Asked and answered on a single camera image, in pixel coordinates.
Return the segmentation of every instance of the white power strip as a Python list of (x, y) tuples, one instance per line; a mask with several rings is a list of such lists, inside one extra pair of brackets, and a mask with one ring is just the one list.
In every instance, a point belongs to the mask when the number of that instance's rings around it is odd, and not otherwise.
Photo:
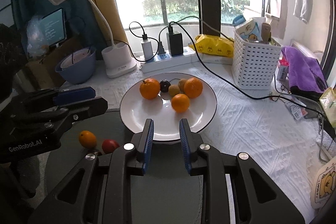
[(184, 65), (198, 61), (196, 53), (190, 47), (183, 47), (183, 54), (177, 56), (171, 56), (169, 51), (165, 54), (157, 54), (152, 60), (142, 62), (140, 70), (143, 73), (152, 72), (154, 70), (161, 70), (165, 68), (175, 67), (178, 65)]

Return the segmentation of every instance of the white tablecloth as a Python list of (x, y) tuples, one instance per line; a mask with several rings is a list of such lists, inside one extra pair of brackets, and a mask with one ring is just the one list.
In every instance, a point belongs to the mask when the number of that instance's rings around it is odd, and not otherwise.
[[(217, 74), (234, 83), (231, 66), (207, 64)], [(140, 70), (109, 79), (102, 61), (97, 62), (93, 77), (81, 85), (65, 83), (63, 89), (91, 86), (96, 95), (108, 101), (109, 108), (119, 108), (126, 91), (136, 82), (162, 72), (183, 72), (206, 81), (215, 91), (218, 107), (213, 121), (201, 132), (205, 142), (223, 153), (247, 152), (284, 191), (304, 216), (314, 217), (310, 205), (312, 180), (322, 167), (315, 143), (317, 119), (295, 121), (280, 100), (251, 100), (209, 73), (199, 62), (143, 74)], [(271, 92), (247, 91), (253, 96)]]

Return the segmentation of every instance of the purple cloth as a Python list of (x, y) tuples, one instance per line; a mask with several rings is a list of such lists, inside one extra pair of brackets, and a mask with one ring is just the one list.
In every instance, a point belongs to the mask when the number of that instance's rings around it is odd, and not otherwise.
[(324, 92), (324, 89), (321, 90), (316, 83), (316, 79), (319, 77), (325, 86), (328, 86), (316, 59), (305, 56), (294, 47), (283, 47), (281, 51), (289, 63), (290, 87), (297, 86), (302, 91)]

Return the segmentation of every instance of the orange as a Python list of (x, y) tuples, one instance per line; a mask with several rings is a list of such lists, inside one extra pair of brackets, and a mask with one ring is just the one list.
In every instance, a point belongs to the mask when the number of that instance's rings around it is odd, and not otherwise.
[(196, 77), (189, 78), (184, 84), (184, 93), (189, 98), (199, 97), (203, 90), (203, 84), (201, 80)]
[(154, 78), (147, 78), (140, 85), (140, 93), (143, 98), (151, 100), (157, 97), (160, 91), (160, 83)]
[(96, 136), (88, 130), (83, 130), (79, 133), (78, 140), (80, 144), (85, 148), (94, 148), (97, 145)]
[(171, 106), (177, 113), (185, 112), (190, 105), (189, 97), (185, 94), (177, 94), (171, 100)]

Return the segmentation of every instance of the white basket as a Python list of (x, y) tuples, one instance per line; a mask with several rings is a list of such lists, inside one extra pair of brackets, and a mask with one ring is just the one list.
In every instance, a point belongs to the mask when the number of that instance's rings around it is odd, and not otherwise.
[(244, 41), (235, 30), (232, 75), (241, 89), (269, 89), (279, 61), (281, 46)]

